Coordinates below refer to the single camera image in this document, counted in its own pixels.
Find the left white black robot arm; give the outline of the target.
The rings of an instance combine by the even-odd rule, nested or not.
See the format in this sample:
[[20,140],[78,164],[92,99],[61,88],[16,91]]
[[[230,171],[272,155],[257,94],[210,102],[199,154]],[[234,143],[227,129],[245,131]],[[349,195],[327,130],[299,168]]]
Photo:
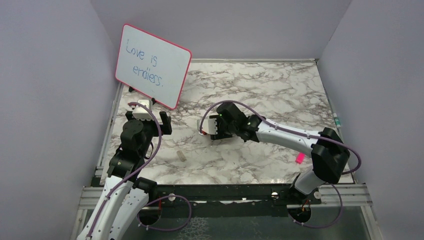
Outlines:
[[159,112],[157,124],[147,112],[128,111],[122,127],[120,145],[109,161],[107,177],[100,198],[78,240],[120,240],[143,206],[157,200],[155,181],[138,179],[152,139],[171,135],[171,117]]

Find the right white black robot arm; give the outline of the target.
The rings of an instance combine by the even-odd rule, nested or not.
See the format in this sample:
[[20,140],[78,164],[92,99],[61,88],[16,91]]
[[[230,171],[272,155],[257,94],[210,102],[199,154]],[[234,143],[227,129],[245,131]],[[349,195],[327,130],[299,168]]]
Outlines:
[[216,114],[198,120],[201,134],[210,135],[212,140],[237,136],[244,142],[270,143],[305,154],[312,166],[301,172],[288,190],[289,199],[300,204],[319,186],[336,184],[344,174],[350,151],[338,134],[331,128],[321,131],[301,130],[284,126],[259,115],[245,115],[239,102],[224,100],[214,104]]

